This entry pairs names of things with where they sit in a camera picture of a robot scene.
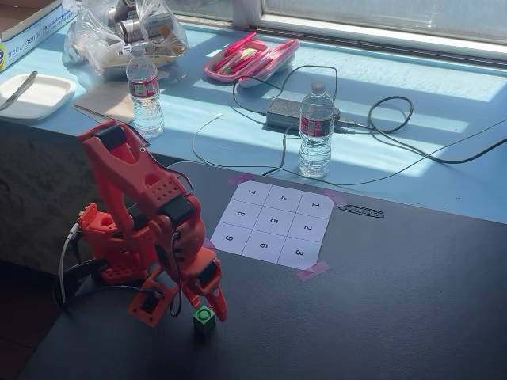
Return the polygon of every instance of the bottle cap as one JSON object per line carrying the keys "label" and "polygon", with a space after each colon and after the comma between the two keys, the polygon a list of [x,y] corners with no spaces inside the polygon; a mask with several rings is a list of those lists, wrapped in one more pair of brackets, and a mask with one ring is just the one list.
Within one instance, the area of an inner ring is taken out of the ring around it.
{"label": "bottle cap", "polygon": [[326,85],[322,82],[312,82],[310,90],[312,93],[324,93],[326,91]]}
{"label": "bottle cap", "polygon": [[141,55],[146,54],[146,48],[144,45],[134,45],[132,46],[132,55],[139,57]]}

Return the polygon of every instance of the small cube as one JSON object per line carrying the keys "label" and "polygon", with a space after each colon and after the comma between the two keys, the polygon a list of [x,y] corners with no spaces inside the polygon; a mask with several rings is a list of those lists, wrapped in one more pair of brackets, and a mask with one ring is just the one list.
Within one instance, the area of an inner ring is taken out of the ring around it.
{"label": "small cube", "polygon": [[213,310],[209,309],[204,305],[202,305],[199,309],[194,311],[192,317],[193,317],[193,327],[199,333],[207,334],[216,325],[215,313],[213,313]]}

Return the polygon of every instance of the pink case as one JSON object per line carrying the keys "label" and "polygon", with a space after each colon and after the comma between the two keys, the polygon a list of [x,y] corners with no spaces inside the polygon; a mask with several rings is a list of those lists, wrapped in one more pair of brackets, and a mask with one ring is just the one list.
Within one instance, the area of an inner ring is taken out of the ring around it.
{"label": "pink case", "polygon": [[[255,78],[265,80],[276,73],[278,70],[283,70],[294,59],[294,53],[299,48],[299,41],[289,40],[282,44],[276,45],[272,50],[269,49],[269,46],[267,44],[260,40],[247,41],[240,47],[240,49],[254,48],[261,51],[261,54],[252,59],[252,62],[234,74],[218,74],[212,70],[212,65],[224,57],[224,53],[227,48],[228,47],[225,47],[220,53],[215,55],[204,64],[204,72],[208,77],[221,82],[233,82],[236,79],[240,78],[242,75],[252,74],[262,64],[262,62],[264,62],[265,59],[272,58],[273,61],[255,75]],[[239,82],[241,86],[245,87],[255,86],[258,83],[260,82],[251,78],[243,78],[240,79]]]}
{"label": "pink case", "polygon": [[240,71],[234,73],[234,74],[219,74],[215,71],[212,71],[212,65],[218,61],[219,59],[224,57],[224,52],[227,48],[223,49],[220,53],[215,55],[213,58],[211,58],[209,61],[206,62],[204,65],[204,72],[208,75],[208,77],[216,79],[217,81],[221,82],[233,82],[242,75],[245,75],[244,73],[249,71],[257,62],[259,62],[261,59],[266,57],[266,55],[269,52],[269,46],[265,44],[262,41],[259,40],[250,40],[241,45],[240,49],[246,49],[246,48],[253,48],[256,50],[259,50],[261,54],[259,54],[257,57],[252,59],[252,62],[250,62],[248,65],[243,67]]}

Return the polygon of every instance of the pink tape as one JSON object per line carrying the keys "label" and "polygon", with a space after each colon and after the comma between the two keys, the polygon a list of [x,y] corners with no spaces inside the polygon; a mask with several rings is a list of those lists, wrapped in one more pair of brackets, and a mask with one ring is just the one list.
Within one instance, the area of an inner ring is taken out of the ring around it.
{"label": "pink tape", "polygon": [[338,207],[344,207],[349,204],[343,198],[341,198],[341,195],[338,192],[326,189],[324,190],[324,194],[329,196],[334,204],[336,204]]}
{"label": "pink tape", "polygon": [[331,267],[323,260],[319,261],[316,265],[313,265],[308,269],[297,272],[295,275],[305,283],[309,279],[313,279],[315,276],[318,276],[329,269],[331,269]]}
{"label": "pink tape", "polygon": [[253,174],[250,173],[244,173],[236,177],[229,178],[229,185],[232,186],[234,184],[241,184],[242,182],[247,182],[251,178],[254,178]]}
{"label": "pink tape", "polygon": [[207,249],[211,249],[212,251],[216,251],[216,247],[215,245],[212,243],[211,240],[209,240],[207,237],[204,238],[204,243],[203,243],[203,247],[207,248]]}

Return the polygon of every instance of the table surface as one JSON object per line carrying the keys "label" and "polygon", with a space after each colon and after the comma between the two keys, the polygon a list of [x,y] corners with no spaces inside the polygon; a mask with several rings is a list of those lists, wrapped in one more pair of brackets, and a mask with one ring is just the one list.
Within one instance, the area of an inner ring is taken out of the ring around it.
{"label": "table surface", "polygon": [[[173,78],[161,83],[162,111],[166,117],[165,133],[152,143],[152,151],[183,160],[198,161],[191,150],[194,133],[213,115],[223,116],[206,127],[196,141],[196,148],[205,158],[222,165],[278,165],[280,133],[266,130],[262,116],[242,111],[231,96],[231,85],[206,78],[202,66],[214,51],[243,36],[244,32],[186,25],[191,49],[178,59]],[[78,83],[76,97],[94,87],[100,78],[90,65],[66,68],[61,62],[64,27],[43,41],[7,70],[0,73],[0,82],[22,72],[38,70]],[[273,46],[280,39],[259,36]],[[325,44],[302,42],[294,67],[304,64],[330,65],[339,73],[336,105],[349,118],[361,123],[369,107],[381,98],[403,95],[414,102],[410,125],[397,137],[423,150],[453,143],[507,117],[506,74],[502,70],[410,58],[381,52]],[[272,78],[280,84],[286,72]],[[285,96],[301,100],[312,80],[324,81],[332,91],[332,72],[308,69],[289,81]],[[252,108],[266,110],[270,97],[276,94],[266,85],[240,89],[238,97]],[[406,112],[406,105],[393,103]],[[382,128],[393,127],[402,119],[400,109],[391,106],[374,114]],[[234,109],[252,117],[249,120]],[[66,104],[50,117],[25,123],[63,134],[76,135],[95,122]],[[505,137],[505,124],[442,150],[439,156],[448,159],[469,157]],[[299,140],[288,141],[287,169],[298,165]],[[339,184],[369,181],[385,177],[408,166],[419,156],[374,140],[370,135],[337,135],[333,137],[333,162],[327,179]],[[434,210],[450,211],[481,219],[507,222],[507,179],[504,163],[507,148],[502,146],[473,162],[463,165],[440,165],[424,160],[402,174],[388,180],[361,186],[344,187],[380,199],[417,204]],[[263,173],[263,168],[245,169]],[[290,174],[278,177],[310,183]]]}
{"label": "table surface", "polygon": [[[211,236],[234,172],[172,168],[192,181]],[[329,271],[303,283],[293,268],[217,252],[228,313],[206,339],[187,302],[152,329],[127,314],[128,291],[81,298],[18,379],[505,379],[507,227],[341,195],[384,218],[335,206],[319,257]]]}

